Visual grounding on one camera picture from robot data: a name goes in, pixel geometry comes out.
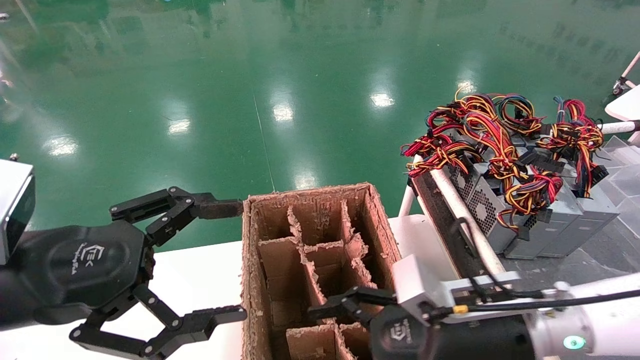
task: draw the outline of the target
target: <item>white table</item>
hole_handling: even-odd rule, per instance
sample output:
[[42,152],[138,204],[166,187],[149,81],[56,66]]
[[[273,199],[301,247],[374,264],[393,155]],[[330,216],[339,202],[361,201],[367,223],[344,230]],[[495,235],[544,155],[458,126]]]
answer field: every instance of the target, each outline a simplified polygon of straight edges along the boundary
[[[604,110],[610,116],[622,121],[640,120],[640,86],[622,94],[610,102]],[[629,143],[640,146],[640,131],[631,135]]]
[[[242,243],[224,243],[156,254],[154,279],[149,288],[178,315],[197,309],[240,304]],[[58,326],[36,325],[0,332],[0,360],[115,360],[90,352],[68,339],[80,321]],[[162,324],[140,304],[103,330],[149,340]],[[216,328],[209,341],[187,344],[170,360],[240,359],[242,323]]]

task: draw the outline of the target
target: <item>torn cardboard edge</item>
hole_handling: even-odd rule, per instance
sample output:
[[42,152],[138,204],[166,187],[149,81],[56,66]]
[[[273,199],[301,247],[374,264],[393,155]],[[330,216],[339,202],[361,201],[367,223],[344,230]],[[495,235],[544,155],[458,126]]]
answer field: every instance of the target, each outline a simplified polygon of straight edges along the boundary
[[[307,223],[301,224],[298,219],[299,212],[309,209],[318,210],[320,220],[313,222],[307,218],[305,219]],[[280,218],[273,218],[275,213]],[[365,224],[367,228],[365,231],[361,229],[356,231],[352,226],[356,217],[360,224]],[[269,228],[265,219],[280,222],[279,230],[273,231],[273,228]],[[283,223],[288,226],[286,231],[282,231]],[[309,229],[315,235],[305,237],[305,230]],[[285,236],[270,239],[271,234]],[[362,238],[363,235],[371,238],[365,241]],[[295,287],[299,290],[303,288],[302,291],[307,296],[302,297],[302,300],[307,301],[307,305],[321,304],[326,301],[319,283],[323,281],[322,277],[333,276],[332,272],[336,268],[341,266],[343,269],[357,270],[354,272],[354,279],[347,280],[346,283],[375,287],[363,259],[382,252],[382,255],[376,256],[376,266],[379,263],[381,268],[374,270],[383,272],[386,275],[385,279],[390,281],[391,265],[400,258],[384,208],[380,203],[380,196],[373,186],[366,183],[249,197],[244,202],[243,241],[243,306],[249,315],[249,319],[243,324],[243,359],[245,360],[270,360],[274,358],[273,356],[280,360],[282,354],[276,354],[277,349],[271,348],[271,344],[274,346],[278,344],[277,347],[281,347],[282,340],[286,337],[285,333],[291,330],[287,329],[285,332],[284,328],[288,325],[284,326],[282,323],[295,323],[296,326],[298,323],[306,324],[303,318],[306,308],[300,309],[302,316],[281,316],[284,309],[296,308],[295,304],[287,304],[287,301],[292,299],[283,296],[276,301],[277,304],[272,303],[268,286],[270,283],[277,284],[277,282],[270,282],[269,276],[282,275],[285,269],[295,272],[296,266],[292,266],[293,263],[290,261],[283,261],[282,256],[270,255],[269,251],[279,248],[288,249],[286,252],[291,255],[294,254],[291,245],[296,246],[301,264],[297,265],[300,269],[298,273],[303,276],[304,281],[301,286]],[[340,248],[343,251],[342,255],[338,252]],[[329,259],[324,259],[323,254],[326,254]],[[265,263],[264,258],[267,256],[277,261],[274,263],[268,260]],[[287,288],[286,284],[279,286],[281,291]],[[324,323],[337,326],[331,319],[325,320]],[[273,336],[283,338],[275,341]],[[341,341],[344,342],[338,340],[338,352],[342,354],[346,345],[340,344]]]

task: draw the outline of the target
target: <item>black cable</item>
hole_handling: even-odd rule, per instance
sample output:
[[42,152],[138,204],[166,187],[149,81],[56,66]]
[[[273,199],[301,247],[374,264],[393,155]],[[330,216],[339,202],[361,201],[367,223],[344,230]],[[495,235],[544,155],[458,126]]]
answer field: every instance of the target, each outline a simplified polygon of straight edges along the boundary
[[474,289],[474,292],[480,297],[480,301],[483,304],[489,302],[489,298],[486,296],[486,290],[482,289],[482,286],[478,284],[475,277],[469,277],[469,282],[471,282],[471,287]]
[[[453,227],[459,227],[460,225],[465,224],[467,226],[467,229],[469,231],[469,238],[471,239],[471,242],[473,243],[473,246],[476,248],[477,251],[477,243],[476,243],[476,239],[474,238],[474,235],[471,232],[471,226],[469,225],[469,222],[467,221],[466,218],[457,218],[456,221],[454,221],[453,223]],[[482,258],[482,256],[480,256],[480,254],[478,254],[478,256],[480,257],[480,263],[483,266],[483,270],[484,272],[487,274],[487,276],[491,279],[491,281],[493,282],[494,285],[496,285],[498,287],[498,289],[504,291],[504,293],[508,294],[510,297],[513,297],[515,299],[518,298],[534,298],[534,299],[544,299],[545,296],[542,293],[541,290],[532,290],[532,291],[515,291],[515,290],[511,290],[511,289],[507,289],[504,285],[502,285],[502,283],[500,281],[498,281],[498,279],[495,278],[495,275],[489,271],[488,266],[486,266],[486,263],[484,262],[484,259]]]
[[483,312],[483,311],[516,311],[516,310],[527,310],[527,309],[540,309],[543,307],[579,306],[579,305],[596,304],[599,302],[628,299],[631,297],[640,297],[640,290],[623,291],[621,293],[598,295],[594,297],[582,297],[579,299],[523,302],[519,304],[473,305],[473,306],[468,306],[468,311],[469,313],[476,313],[476,312]]

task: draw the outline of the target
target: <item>cardboard divider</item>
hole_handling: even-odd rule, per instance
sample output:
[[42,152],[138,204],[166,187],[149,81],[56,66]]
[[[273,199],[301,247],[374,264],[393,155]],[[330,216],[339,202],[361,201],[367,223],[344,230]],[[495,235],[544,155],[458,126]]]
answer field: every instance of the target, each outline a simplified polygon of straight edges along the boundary
[[351,232],[359,236],[367,247],[379,250],[375,253],[367,252],[362,258],[364,267],[371,274],[371,281],[378,288],[393,288],[391,267],[386,260],[391,253],[389,239],[385,236],[386,234],[382,234],[386,238],[381,236],[383,232],[381,228],[388,227],[387,216],[380,214],[379,210],[374,208],[369,194],[364,196],[361,204],[348,209],[348,214],[353,227]]
[[332,243],[340,240],[340,202],[310,199],[292,205],[292,212],[300,223],[305,245]]
[[369,333],[359,323],[340,325],[339,332],[349,352],[358,360],[373,360],[369,348]]
[[291,225],[287,216],[288,210],[289,206],[286,204],[265,209],[258,206],[253,210],[256,214],[253,224],[257,227],[256,230],[260,240],[273,240],[292,236]]
[[311,301],[299,247],[293,236],[258,242],[274,329],[315,325],[306,320]]
[[287,330],[291,360],[337,360],[335,324]]
[[[307,309],[354,285],[390,281],[391,264],[400,257],[373,186],[250,197],[243,242],[243,360],[371,358],[359,324],[350,318],[312,321]],[[379,252],[384,264],[377,263]]]

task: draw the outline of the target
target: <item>wire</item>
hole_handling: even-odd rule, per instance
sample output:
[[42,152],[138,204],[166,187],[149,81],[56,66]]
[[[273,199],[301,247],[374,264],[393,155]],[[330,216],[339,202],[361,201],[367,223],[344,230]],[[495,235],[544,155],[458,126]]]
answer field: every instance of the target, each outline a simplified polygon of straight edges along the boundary
[[582,101],[563,100],[558,96],[554,100],[558,103],[558,112],[556,123],[551,127],[551,136],[542,138],[536,145],[553,152],[554,160],[564,157],[575,162],[576,196],[588,198],[594,183],[592,172],[598,166],[592,161],[593,153],[604,143],[602,129],[585,115],[586,107]]
[[[540,133],[542,120],[544,118],[535,116],[535,110],[531,101],[519,94],[507,94],[504,97],[494,98],[494,100],[496,99],[500,99],[496,103],[498,115],[508,129],[525,136]],[[515,109],[514,117],[508,114],[509,105]]]
[[597,304],[599,302],[629,299],[632,297],[640,297],[640,290],[623,291],[620,293],[598,295],[594,297],[582,297],[577,299],[534,301],[534,302],[522,302],[522,303],[515,303],[515,304],[488,304],[488,305],[467,306],[468,307],[467,312],[477,313],[477,312],[483,312],[483,311],[518,311],[518,310],[527,310],[527,309],[540,309],[544,307],[581,306],[581,305],[588,305],[588,304]]
[[433,154],[422,161],[408,163],[410,177],[417,177],[425,172],[443,168],[446,164],[460,168],[465,174],[469,173],[467,168],[467,156],[477,162],[482,161],[482,156],[478,154],[475,147],[466,142],[453,142],[442,147],[436,147]]
[[502,193],[512,187],[514,179],[527,177],[517,167],[518,152],[499,122],[486,113],[473,111],[465,115],[463,123],[467,136],[493,150],[495,155],[489,160],[489,173],[502,180]]
[[518,232],[518,226],[513,223],[515,215],[535,215],[540,210],[549,207],[556,201],[556,195],[563,185],[561,177],[549,171],[540,171],[532,167],[533,180],[525,184],[512,186],[504,194],[504,200],[511,205],[498,213],[498,221],[503,227]]

